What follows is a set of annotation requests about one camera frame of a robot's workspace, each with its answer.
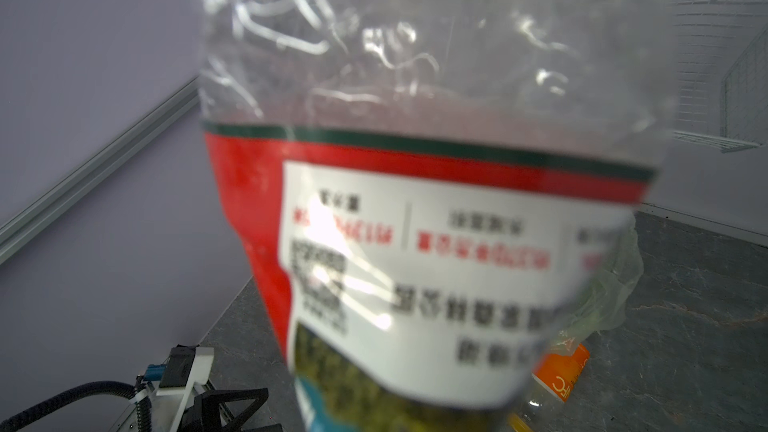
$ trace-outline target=blue label section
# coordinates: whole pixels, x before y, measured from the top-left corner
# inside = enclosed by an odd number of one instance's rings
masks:
[[[308,380],[299,378],[299,382],[306,392],[306,396],[310,399],[312,408],[315,409],[315,418],[307,432],[360,432],[355,427],[335,422],[334,419],[326,414],[326,408],[322,402],[320,391]]]

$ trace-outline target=qr code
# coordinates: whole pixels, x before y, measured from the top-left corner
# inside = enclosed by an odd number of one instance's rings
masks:
[[[290,246],[291,271],[302,292],[332,311],[339,311],[344,292],[346,257],[330,248],[301,240]]]

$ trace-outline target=transparent plastic bag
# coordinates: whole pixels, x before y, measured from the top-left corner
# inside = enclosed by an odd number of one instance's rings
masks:
[[[574,311],[565,319],[565,326],[558,331],[549,352],[571,355],[593,332],[621,325],[626,319],[627,298],[642,274],[643,259],[633,216],[617,245],[606,254],[589,286],[576,301]]]
[[[660,163],[660,0],[200,0],[206,143],[308,430],[490,430]]]

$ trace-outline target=dark gray marble surface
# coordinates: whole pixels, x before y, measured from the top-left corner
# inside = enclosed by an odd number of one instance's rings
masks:
[[[645,274],[627,321],[586,341],[591,360],[543,432],[768,430],[768,249],[644,214],[637,229]],[[303,432],[252,284],[204,344],[217,388],[270,389],[250,425]]]

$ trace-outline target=table surface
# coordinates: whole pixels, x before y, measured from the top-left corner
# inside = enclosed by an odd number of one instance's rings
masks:
[[[768,430],[768,248],[645,214],[637,230],[645,272],[627,321],[587,339],[591,359],[542,432]],[[303,432],[252,283],[203,345],[217,388],[270,389],[251,427]]]

